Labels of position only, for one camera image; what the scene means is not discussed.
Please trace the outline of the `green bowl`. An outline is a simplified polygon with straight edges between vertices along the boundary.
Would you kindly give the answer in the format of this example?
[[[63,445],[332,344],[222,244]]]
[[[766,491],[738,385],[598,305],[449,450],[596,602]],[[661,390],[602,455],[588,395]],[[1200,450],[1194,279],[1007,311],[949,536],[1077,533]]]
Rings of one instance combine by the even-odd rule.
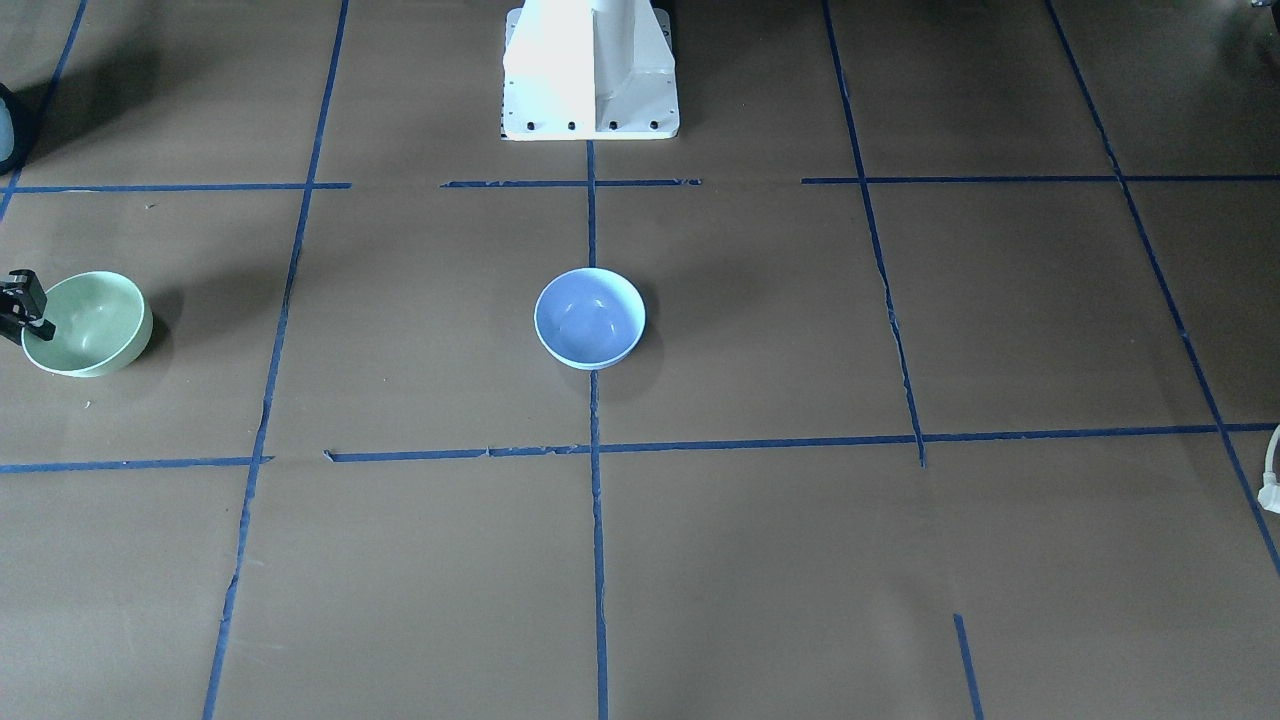
[[[140,287],[115,272],[84,272],[45,291],[44,319],[51,340],[24,328],[19,346],[42,370],[74,378],[114,373],[134,361],[154,331],[154,313]]]

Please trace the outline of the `blue bowl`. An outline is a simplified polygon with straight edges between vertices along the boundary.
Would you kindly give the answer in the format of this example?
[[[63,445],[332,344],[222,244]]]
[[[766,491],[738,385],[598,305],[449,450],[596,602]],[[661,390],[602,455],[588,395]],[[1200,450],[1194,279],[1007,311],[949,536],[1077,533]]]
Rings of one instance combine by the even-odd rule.
[[[634,283],[593,266],[550,281],[532,309],[532,325],[544,350],[584,372],[625,360],[643,338],[646,319],[645,301]]]

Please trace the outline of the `blue saucepan with glass lid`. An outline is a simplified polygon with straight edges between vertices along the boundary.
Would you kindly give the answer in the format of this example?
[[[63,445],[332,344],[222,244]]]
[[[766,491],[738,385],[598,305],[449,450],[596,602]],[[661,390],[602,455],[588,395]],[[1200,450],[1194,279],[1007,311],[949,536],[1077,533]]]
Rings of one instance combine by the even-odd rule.
[[[35,145],[35,117],[27,105],[1,85],[1,174],[18,168]]]

